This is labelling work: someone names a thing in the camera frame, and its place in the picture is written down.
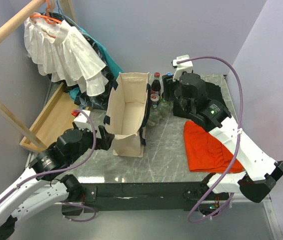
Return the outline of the Coca-Cola glass bottle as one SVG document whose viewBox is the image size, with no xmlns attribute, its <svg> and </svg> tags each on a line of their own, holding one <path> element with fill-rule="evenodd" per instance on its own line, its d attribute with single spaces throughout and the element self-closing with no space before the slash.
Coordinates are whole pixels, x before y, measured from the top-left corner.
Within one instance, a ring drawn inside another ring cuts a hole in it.
<svg viewBox="0 0 283 240">
<path fill-rule="evenodd" d="M 153 75 L 153 81 L 151 83 L 151 93 L 161 95 L 161 82 L 160 82 L 161 74 L 159 72 L 155 72 Z"/>
</svg>

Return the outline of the beige canvas tote bag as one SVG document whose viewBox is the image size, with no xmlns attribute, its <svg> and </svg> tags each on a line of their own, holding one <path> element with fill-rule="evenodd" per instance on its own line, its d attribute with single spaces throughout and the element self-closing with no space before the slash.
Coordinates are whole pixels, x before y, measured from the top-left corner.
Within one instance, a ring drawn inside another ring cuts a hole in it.
<svg viewBox="0 0 283 240">
<path fill-rule="evenodd" d="M 151 107 L 149 78 L 149 73 L 120 73 L 112 85 L 103 123 L 114 135 L 111 146 L 115 156 L 143 157 Z"/>
</svg>

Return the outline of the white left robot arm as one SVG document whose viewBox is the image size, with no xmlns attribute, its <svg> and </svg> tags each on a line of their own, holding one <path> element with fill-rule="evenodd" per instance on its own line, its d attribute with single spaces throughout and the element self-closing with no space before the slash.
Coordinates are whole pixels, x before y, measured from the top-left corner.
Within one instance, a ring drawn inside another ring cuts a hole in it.
<svg viewBox="0 0 283 240">
<path fill-rule="evenodd" d="M 101 137 L 87 128 L 66 130 L 0 194 L 0 240 L 8 239 L 20 221 L 57 202 L 73 202 L 83 196 L 83 187 L 72 174 L 63 176 L 48 189 L 45 189 L 45 185 L 65 172 L 87 150 L 107 151 L 115 136 L 101 125 L 98 132 Z"/>
</svg>

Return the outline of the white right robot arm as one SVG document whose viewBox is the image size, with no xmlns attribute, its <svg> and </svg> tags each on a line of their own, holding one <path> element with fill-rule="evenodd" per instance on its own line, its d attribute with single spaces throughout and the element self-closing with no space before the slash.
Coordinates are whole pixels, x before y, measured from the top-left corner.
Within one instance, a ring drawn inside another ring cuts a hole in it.
<svg viewBox="0 0 283 240">
<path fill-rule="evenodd" d="M 242 193 L 260 203 L 283 176 L 283 161 L 264 153 L 242 130 L 224 102 L 221 88 L 198 74 L 183 73 L 178 80 L 164 75 L 163 96 L 174 101 L 173 113 L 198 123 L 243 165 L 240 173 L 212 173 L 200 187 L 205 199 L 219 193 Z"/>
</svg>

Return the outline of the clear glass green-cap bottle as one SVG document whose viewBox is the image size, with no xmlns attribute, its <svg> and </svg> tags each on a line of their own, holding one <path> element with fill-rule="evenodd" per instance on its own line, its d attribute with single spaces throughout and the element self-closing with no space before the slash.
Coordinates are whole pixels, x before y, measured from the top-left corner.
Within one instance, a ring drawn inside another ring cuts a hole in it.
<svg viewBox="0 0 283 240">
<path fill-rule="evenodd" d="M 170 101 L 166 101 L 164 99 L 160 101 L 158 105 L 158 112 L 162 119 L 166 118 L 169 115 L 169 112 L 171 110 L 171 104 L 172 103 Z"/>
</svg>

